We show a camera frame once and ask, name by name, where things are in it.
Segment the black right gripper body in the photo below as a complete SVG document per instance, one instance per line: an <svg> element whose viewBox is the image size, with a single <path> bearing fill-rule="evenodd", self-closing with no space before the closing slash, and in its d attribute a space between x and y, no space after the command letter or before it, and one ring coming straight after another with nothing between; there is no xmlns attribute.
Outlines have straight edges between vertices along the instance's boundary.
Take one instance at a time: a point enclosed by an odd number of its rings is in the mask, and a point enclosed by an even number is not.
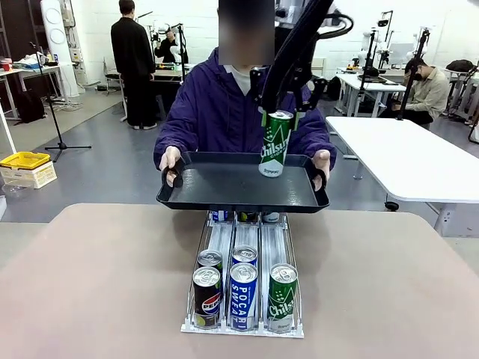
<svg viewBox="0 0 479 359"><path fill-rule="evenodd" d="M278 36L278 92L285 94L293 91L293 81L297 78L305 85L312 77L312 60L314 50L319 40L313 35L308 40L295 37L287 42L288 35Z"/></svg>

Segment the person's left hand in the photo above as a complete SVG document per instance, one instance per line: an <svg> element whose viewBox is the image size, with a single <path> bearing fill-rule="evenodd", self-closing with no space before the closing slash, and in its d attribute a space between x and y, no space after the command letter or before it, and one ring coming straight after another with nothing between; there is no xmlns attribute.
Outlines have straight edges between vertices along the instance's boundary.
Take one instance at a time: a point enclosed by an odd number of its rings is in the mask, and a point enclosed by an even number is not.
<svg viewBox="0 0 479 359"><path fill-rule="evenodd" d="M311 159L315 168L324 173L326 181L328 181L330 177L330 160L331 153L328 150L318 150ZM323 185L323 178L321 176L316 176L313 179L313 184L314 190L319 191Z"/></svg>

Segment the person's right hand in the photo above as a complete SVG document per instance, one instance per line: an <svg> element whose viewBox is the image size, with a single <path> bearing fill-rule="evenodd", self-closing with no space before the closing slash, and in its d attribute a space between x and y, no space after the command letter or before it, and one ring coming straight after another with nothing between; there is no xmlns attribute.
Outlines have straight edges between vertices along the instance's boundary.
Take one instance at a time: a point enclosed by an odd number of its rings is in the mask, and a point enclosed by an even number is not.
<svg viewBox="0 0 479 359"><path fill-rule="evenodd" d="M177 177L175 171L173 171L174 166L176 165L177 161L180 159L180 150L177 147L169 146L165 149L165 152L162 154L160 163L159 163L159 170L164 171L166 168L168 169L166 175L166 183L173 187L174 180Z"/></svg>

